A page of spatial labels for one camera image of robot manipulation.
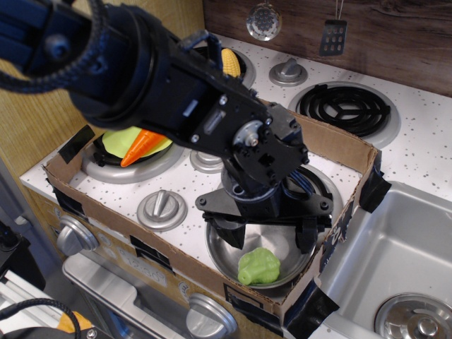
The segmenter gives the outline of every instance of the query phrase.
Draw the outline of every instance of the stovetop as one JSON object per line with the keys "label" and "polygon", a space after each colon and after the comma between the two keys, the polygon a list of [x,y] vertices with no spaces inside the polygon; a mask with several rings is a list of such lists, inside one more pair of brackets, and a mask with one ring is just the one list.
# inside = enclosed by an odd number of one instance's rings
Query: stovetop
{"label": "stovetop", "polygon": [[[297,58],[252,44],[221,37],[223,46],[246,55],[256,69],[256,80],[252,86],[258,96],[289,107],[293,98],[302,90],[319,83],[331,81],[359,83],[374,88],[389,98],[400,112],[401,128],[396,138],[382,148],[382,172],[384,178],[405,182],[409,185],[452,200],[452,98],[428,93],[397,83],[346,71],[315,61]],[[295,87],[280,87],[270,81],[268,73],[276,64],[294,57],[308,73],[306,81]],[[25,173],[24,185],[56,202],[52,188],[45,181],[42,164],[46,163],[56,150]],[[167,232],[157,232],[163,239],[177,246],[188,255],[197,258],[216,270],[205,244],[205,223],[202,212],[194,201],[197,196],[208,193],[220,185],[219,174],[205,174],[193,169],[190,150],[184,150],[175,165],[155,178],[135,184],[108,184],[87,177],[79,172],[71,185],[86,193],[108,208],[138,222],[136,209],[139,201],[147,195],[165,189],[184,197],[188,213],[185,221]],[[342,200],[346,202],[359,181],[359,173],[326,160],[310,155],[310,165],[320,169],[337,186]]]}

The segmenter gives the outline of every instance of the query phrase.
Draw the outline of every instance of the slotted spatula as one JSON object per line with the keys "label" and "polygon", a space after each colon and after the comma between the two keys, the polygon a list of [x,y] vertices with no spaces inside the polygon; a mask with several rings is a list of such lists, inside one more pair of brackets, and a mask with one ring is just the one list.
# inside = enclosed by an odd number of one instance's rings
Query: slotted spatula
{"label": "slotted spatula", "polygon": [[344,0],[342,0],[340,4],[338,16],[338,0],[336,0],[335,20],[325,21],[325,27],[323,27],[322,41],[319,50],[319,55],[321,57],[341,55],[344,52],[345,36],[347,34],[347,21],[340,19],[343,5]]}

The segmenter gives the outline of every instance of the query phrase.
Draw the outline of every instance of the green toy pepper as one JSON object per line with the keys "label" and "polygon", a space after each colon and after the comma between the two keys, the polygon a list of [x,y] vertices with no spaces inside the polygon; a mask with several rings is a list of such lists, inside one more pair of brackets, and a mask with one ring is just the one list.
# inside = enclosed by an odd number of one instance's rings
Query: green toy pepper
{"label": "green toy pepper", "polygon": [[278,279],[281,262],[268,249],[258,247],[239,261],[239,281],[243,285],[269,284]]}

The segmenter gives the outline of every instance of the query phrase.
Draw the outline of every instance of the oven handle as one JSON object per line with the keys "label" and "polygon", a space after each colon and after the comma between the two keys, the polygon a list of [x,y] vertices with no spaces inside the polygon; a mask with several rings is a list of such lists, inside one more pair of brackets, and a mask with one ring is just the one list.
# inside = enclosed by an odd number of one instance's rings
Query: oven handle
{"label": "oven handle", "polygon": [[136,288],[82,254],[66,259],[64,275],[121,318],[157,339],[184,339],[180,334],[135,306]]}

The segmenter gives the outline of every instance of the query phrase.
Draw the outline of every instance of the cardboard box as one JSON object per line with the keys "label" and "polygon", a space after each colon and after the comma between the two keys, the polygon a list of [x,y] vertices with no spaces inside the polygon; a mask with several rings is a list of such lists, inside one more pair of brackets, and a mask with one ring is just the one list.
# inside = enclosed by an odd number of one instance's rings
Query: cardboard box
{"label": "cardboard box", "polygon": [[276,319],[276,322],[283,324],[286,313],[297,303],[307,286],[312,284],[314,278],[319,275],[321,268],[332,254],[337,240],[343,238],[348,221],[359,202],[379,199],[378,196],[373,196],[375,190],[372,188],[375,185],[370,184],[371,180],[369,180],[369,178],[375,180],[375,177],[377,177],[376,185],[378,186],[379,151],[376,148],[341,129],[299,115],[296,115],[296,118],[302,125],[304,142],[311,152],[350,167],[362,176],[354,193],[345,204],[337,223],[328,233],[323,246],[314,252],[309,265],[304,269],[304,272],[282,302],[276,302],[262,295],[258,290],[235,283],[195,258],[187,256],[183,251],[172,246],[154,232],[74,189],[69,182],[81,170],[81,150],[93,138],[89,131],[81,131],[68,142],[71,156],[67,156],[68,153],[65,152],[64,158],[60,152],[47,164],[45,170],[49,182],[57,192],[57,196],[60,195],[59,201],[61,197],[64,197],[71,201],[69,205],[77,205],[76,210],[69,212],[78,213],[85,220],[96,220],[107,226],[111,231],[118,232],[128,239],[135,239],[135,241],[144,243],[145,246],[149,246],[161,258],[164,258],[163,262],[159,264],[162,264],[163,267],[167,264],[166,269],[169,268],[172,274],[190,280],[206,291],[217,295],[219,299],[228,302],[242,301],[251,308],[254,307],[269,314],[270,318],[273,319],[271,321]]}

